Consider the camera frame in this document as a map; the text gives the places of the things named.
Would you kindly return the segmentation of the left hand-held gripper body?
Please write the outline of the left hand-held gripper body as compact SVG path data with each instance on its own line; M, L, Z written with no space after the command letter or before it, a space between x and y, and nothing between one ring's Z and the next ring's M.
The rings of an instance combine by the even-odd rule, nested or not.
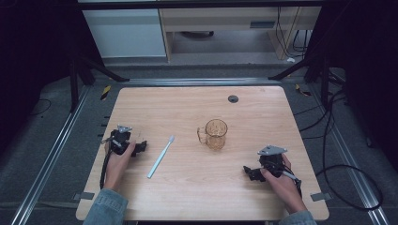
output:
M123 155L130 145L130 135L132 128L118 125L110 136L101 143L105 144L105 153L115 152L117 155Z

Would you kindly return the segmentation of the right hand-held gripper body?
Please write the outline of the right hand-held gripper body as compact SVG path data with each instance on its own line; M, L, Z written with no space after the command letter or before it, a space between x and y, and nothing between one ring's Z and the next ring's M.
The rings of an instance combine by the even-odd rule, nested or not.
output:
M290 172L283 163L283 154L286 152L287 150L285 148L267 145L259 150L257 154L260 156L260 164L273 176L279 178L281 175L285 175L292 180L296 180L297 177Z

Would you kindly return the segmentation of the light blue toothbrush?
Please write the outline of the light blue toothbrush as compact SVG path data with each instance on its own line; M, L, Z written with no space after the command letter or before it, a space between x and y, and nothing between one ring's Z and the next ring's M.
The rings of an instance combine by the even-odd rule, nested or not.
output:
M166 155L170 145L174 142L174 140L175 140L175 136L174 135L169 137L168 143L164 146L164 148L162 149L160 155L157 157L157 159L154 162L153 166L151 167L150 171L146 175L147 179L151 179L152 178L153 174L158 169L159 165L161 164L162 159Z

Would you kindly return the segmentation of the amber glass mug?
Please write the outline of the amber glass mug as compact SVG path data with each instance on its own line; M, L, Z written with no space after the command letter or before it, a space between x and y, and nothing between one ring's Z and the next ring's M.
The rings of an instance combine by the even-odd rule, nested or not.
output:
M227 131L228 126L223 120L212 119L197 129L198 141L212 150L221 150L226 142Z

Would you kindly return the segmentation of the person's left hand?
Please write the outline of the person's left hand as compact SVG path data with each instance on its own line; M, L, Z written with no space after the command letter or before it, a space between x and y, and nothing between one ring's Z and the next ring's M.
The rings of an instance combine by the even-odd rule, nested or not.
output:
M122 155L116 153L110 155L105 173L104 188L113 191L119 190L122 177L130 163L131 154L134 151L135 145L135 142L130 142Z

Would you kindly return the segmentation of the person's right hand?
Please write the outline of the person's right hand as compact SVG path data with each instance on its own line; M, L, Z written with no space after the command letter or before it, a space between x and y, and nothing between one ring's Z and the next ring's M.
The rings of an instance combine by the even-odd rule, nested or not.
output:
M286 211L294 214L300 211L306 211L307 207L299 195L295 182L286 175L275 177L267 169L261 169L263 177L271 186L272 190L284 203Z

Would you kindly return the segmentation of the yellow black floor tape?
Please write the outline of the yellow black floor tape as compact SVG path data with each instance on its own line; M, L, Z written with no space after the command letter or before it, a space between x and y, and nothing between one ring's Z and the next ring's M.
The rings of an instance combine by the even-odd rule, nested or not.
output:
M299 84L295 84L295 90L296 90L298 93L300 93L300 94L302 94L303 96L305 96L305 97L310 97L310 96L312 95L312 93L309 92L309 91L303 91L303 90L300 88L300 85L299 85Z
M104 87L104 89L103 89L103 91L102 91L102 94L101 94L101 96L100 96L100 100L104 100L104 99L106 99L107 98L107 96L108 96L108 94L109 94L109 92L110 92L110 90L111 90L111 85L106 85L105 87Z

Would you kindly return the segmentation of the black metal stand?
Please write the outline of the black metal stand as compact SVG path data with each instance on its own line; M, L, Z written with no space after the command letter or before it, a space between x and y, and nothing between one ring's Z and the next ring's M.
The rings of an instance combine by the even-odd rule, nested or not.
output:
M324 106L328 105L328 91L329 91L329 58L322 54L313 54L310 55L300 62L296 63L292 67L284 70L283 72L269 77L270 80L280 81L287 77L289 74L301 69L307 68L307 72L305 73L304 80L307 83L313 83L318 78L321 79L321 103Z
M84 85L92 85L95 82L94 75L91 72L92 69L95 69L96 71L119 83L129 81L129 79L116 75L105 66L97 64L87 57L80 55L71 57L69 60L69 77L71 94L70 111L72 113L77 110L79 104L78 79L81 79Z

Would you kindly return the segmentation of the white cabinet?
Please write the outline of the white cabinet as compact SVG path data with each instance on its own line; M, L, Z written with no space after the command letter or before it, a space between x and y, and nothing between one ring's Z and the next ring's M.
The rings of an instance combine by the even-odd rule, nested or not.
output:
M85 10L84 16L102 58L166 55L156 9Z

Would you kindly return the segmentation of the grey table bracket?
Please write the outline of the grey table bracket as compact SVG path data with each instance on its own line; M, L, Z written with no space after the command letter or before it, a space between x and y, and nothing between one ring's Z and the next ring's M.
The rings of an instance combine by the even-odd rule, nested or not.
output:
M318 201L328 201L331 199L331 195L329 193L323 193L323 192L319 192L319 193L314 193L311 195L311 198L314 202L318 202Z
M74 201L79 201L79 200L92 200L94 198L95 194L91 192L78 192L73 195L73 200Z

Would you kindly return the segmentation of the aluminium floor rail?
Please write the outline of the aluminium floor rail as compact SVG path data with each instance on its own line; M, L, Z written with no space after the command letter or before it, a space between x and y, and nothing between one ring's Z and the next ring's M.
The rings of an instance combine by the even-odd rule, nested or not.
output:
M278 85L279 81L268 78L162 78L162 79L130 79L123 82L134 87L165 87L165 86L247 86L247 85Z
M23 201L19 204L19 207L17 208L15 215L10 222L10 225L25 225L27 220L29 219L34 207L38 202L38 198L40 197L42 190L46 186L50 174L52 173L54 166L59 159L64 145L69 138L69 135L77 121L77 118L82 111L90 90L91 86L83 87L82 93L78 96L78 103L76 108L69 113L62 129L60 130L54 141L54 144L48 156L43 162L34 183L29 188L27 194L23 198Z
M310 159L321 189L331 195L326 201L329 217L322 224L390 225L382 208L386 198L381 187L354 159L336 117L321 103L319 88L311 84L309 91L314 99L314 123L303 133L303 140L310 145Z

